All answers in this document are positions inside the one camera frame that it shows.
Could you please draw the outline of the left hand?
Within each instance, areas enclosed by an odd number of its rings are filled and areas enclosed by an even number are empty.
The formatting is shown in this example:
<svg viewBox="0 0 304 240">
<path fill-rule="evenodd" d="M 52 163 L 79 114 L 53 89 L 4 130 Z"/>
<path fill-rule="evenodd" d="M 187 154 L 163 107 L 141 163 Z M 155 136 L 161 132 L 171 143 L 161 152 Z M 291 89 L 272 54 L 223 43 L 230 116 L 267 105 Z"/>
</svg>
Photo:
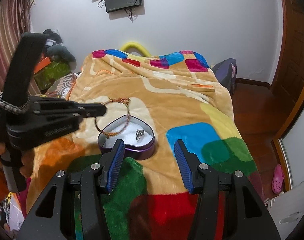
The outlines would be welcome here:
<svg viewBox="0 0 304 240">
<path fill-rule="evenodd" d="M 5 144 L 0 143 L 0 156 L 2 154 L 4 154 L 6 148 L 5 148 Z M 35 156 L 35 152 L 34 150 L 28 150 L 23 152 L 22 154 L 22 164 L 23 166 L 20 167 L 20 173 L 25 177 L 25 178 L 29 178 L 32 175 L 33 172 L 33 166 L 34 166 L 34 156 Z"/>
</svg>

